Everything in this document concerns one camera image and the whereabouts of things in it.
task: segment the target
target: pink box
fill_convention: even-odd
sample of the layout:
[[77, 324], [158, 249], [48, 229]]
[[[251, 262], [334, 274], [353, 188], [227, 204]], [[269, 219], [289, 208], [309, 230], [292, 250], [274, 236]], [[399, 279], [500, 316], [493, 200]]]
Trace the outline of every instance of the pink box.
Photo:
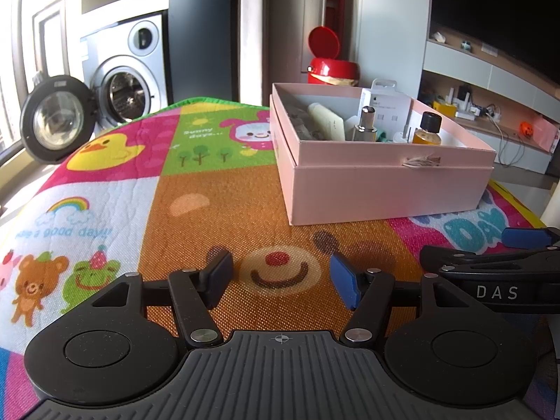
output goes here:
[[549, 122], [543, 117], [536, 117], [533, 120], [533, 140], [539, 147], [547, 152], [554, 152], [552, 144], [558, 133], [558, 126]]
[[[368, 221], [477, 207], [494, 170], [496, 152], [453, 120], [443, 117], [442, 133], [453, 137], [458, 147], [299, 140], [285, 108], [285, 103], [305, 108], [320, 102], [347, 119], [356, 113], [360, 95], [361, 88], [351, 86], [273, 84], [271, 133], [290, 224]], [[434, 111], [413, 100], [411, 126], [426, 110]], [[423, 156], [440, 157], [440, 165], [402, 165]]]

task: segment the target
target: amber liquid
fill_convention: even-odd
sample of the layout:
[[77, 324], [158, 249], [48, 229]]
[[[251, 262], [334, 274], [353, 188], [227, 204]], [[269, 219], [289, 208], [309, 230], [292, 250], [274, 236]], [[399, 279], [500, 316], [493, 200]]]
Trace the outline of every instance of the amber liquid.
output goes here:
[[441, 138], [438, 134], [429, 133], [423, 129], [417, 129], [412, 137], [413, 144], [424, 144], [424, 145], [441, 145]]

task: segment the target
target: yellow box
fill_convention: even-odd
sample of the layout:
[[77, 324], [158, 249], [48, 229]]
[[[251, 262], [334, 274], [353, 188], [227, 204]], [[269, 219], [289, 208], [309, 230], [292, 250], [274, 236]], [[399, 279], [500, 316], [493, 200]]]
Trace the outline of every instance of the yellow box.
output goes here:
[[439, 113], [443, 113], [446, 117], [455, 118], [455, 112], [457, 112], [457, 106], [453, 104], [447, 104], [444, 102], [437, 102], [436, 100], [432, 103], [434, 110]]

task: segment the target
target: rainbow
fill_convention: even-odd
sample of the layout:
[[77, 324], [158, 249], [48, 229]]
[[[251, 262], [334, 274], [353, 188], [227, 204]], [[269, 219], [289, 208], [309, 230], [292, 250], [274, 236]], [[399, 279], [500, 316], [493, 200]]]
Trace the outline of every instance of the rainbow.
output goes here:
[[58, 210], [64, 207], [72, 207], [77, 211], [84, 211], [90, 209], [90, 202], [85, 197], [67, 197], [66, 199], [59, 200], [57, 203], [51, 206], [47, 210], [47, 213], [51, 211], [56, 213]]

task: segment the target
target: colorful quilted mat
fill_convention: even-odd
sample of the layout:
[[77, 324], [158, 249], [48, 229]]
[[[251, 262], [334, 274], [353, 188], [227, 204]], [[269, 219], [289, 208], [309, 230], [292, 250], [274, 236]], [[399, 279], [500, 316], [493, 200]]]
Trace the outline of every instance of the colorful quilted mat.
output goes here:
[[[126, 272], [160, 279], [233, 253], [233, 282], [212, 316], [233, 329], [332, 329], [350, 313], [329, 278], [329, 257], [419, 280], [422, 245], [503, 250], [503, 228], [541, 226], [492, 183], [476, 210], [330, 225], [288, 225], [266, 108], [191, 99], [119, 127], [65, 161], [0, 245], [0, 419], [36, 402], [23, 368], [28, 342]], [[174, 329], [172, 314], [149, 310]], [[394, 311], [390, 330], [414, 317]], [[557, 377], [538, 316], [512, 318], [538, 344], [528, 405], [553, 418]]]

